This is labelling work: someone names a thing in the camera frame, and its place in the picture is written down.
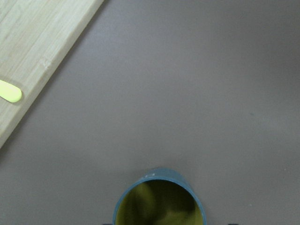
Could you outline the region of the blue mug yellow inside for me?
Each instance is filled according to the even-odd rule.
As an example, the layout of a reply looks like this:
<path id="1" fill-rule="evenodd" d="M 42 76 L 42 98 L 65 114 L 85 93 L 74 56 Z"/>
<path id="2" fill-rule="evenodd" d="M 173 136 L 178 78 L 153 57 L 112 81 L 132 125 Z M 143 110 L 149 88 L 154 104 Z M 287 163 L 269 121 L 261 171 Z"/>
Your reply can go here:
<path id="1" fill-rule="evenodd" d="M 184 177 L 156 168 L 131 185 L 118 200 L 114 225 L 205 225 L 204 208 Z"/>

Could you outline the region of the bamboo cutting board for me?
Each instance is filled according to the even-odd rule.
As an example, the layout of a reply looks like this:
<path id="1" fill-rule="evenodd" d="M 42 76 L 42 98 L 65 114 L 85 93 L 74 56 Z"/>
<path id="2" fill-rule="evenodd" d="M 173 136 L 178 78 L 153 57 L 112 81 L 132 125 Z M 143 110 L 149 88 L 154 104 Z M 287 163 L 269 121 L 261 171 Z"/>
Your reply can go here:
<path id="1" fill-rule="evenodd" d="M 20 98 L 0 101 L 0 143 L 23 117 L 106 0 L 3 0 L 0 3 L 0 79 Z"/>

